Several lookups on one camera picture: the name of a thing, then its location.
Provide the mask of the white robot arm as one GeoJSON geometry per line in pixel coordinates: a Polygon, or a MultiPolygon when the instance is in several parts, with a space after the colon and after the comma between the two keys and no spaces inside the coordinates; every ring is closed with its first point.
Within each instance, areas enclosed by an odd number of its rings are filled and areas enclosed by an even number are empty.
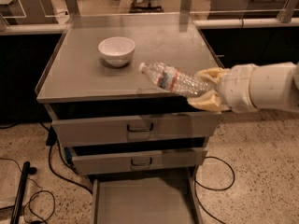
{"type": "Polygon", "coordinates": [[[235,113],[276,109],[299,112],[299,66],[275,63],[258,66],[253,63],[229,69],[210,68],[197,77],[212,81],[216,87],[196,98],[188,98],[194,108],[235,113]]]}

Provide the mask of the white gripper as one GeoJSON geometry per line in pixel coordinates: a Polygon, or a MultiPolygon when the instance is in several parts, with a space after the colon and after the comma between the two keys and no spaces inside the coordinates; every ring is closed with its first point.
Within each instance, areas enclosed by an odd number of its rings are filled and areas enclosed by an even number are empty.
{"type": "Polygon", "coordinates": [[[212,90],[200,97],[188,98],[188,104],[211,112],[221,111],[221,103],[235,113],[256,112],[257,108],[251,101],[249,92],[251,77],[256,68],[254,64],[245,64],[233,66],[229,70],[213,67],[198,71],[196,77],[219,84],[218,92],[212,90]]]}

